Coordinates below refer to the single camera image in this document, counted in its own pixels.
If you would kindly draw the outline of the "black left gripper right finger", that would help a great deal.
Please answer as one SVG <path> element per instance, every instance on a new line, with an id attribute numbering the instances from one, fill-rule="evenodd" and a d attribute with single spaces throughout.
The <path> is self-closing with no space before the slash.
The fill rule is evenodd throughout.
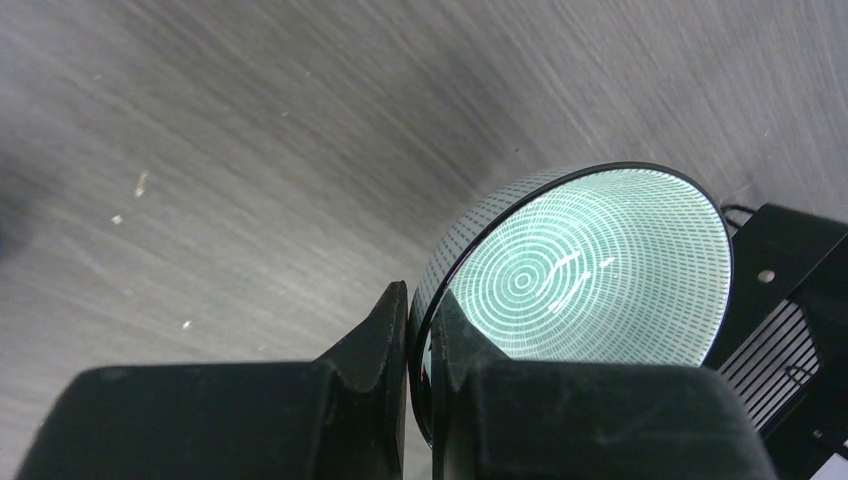
<path id="1" fill-rule="evenodd" d="M 772 479 L 729 385 L 704 368 L 508 358 L 446 294 L 433 318 L 437 479 Z"/>

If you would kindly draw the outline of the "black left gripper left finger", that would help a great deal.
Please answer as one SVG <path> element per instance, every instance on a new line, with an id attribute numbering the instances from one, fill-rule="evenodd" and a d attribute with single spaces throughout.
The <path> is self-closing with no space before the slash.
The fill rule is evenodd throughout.
<path id="1" fill-rule="evenodd" d="M 311 361 L 109 366 L 58 397 L 21 479 L 399 479 L 407 287 Z"/>

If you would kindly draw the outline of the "pale green striped bowl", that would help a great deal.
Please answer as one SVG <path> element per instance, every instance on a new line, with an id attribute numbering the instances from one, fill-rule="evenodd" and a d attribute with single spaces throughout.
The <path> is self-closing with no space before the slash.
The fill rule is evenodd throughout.
<path id="1" fill-rule="evenodd" d="M 677 170 L 613 162 L 520 178 L 468 209 L 422 272 L 407 330 L 416 423 L 431 441 L 431 329 L 448 299 L 512 359 L 700 366 L 733 276 L 723 214 Z"/>

